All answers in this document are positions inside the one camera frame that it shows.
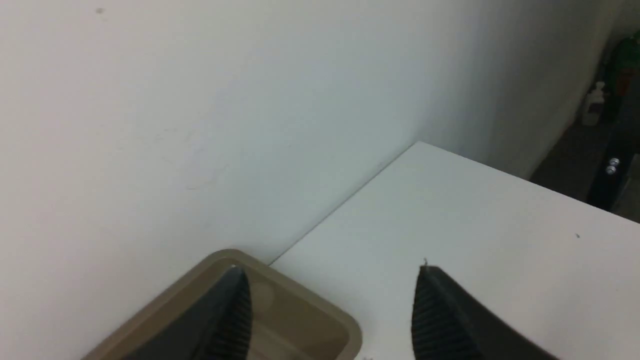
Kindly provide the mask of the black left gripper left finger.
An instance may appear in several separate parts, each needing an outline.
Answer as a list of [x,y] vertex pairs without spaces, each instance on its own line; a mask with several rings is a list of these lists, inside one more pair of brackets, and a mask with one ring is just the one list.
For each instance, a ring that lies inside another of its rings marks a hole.
[[124,359],[246,360],[251,339],[249,278],[231,266],[194,305]]

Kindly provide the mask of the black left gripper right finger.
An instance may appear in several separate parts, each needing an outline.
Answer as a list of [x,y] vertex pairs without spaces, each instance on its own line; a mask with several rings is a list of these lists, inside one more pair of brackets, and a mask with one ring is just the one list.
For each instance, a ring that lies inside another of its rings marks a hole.
[[477,301],[438,266],[421,265],[411,343],[416,360],[555,360]]

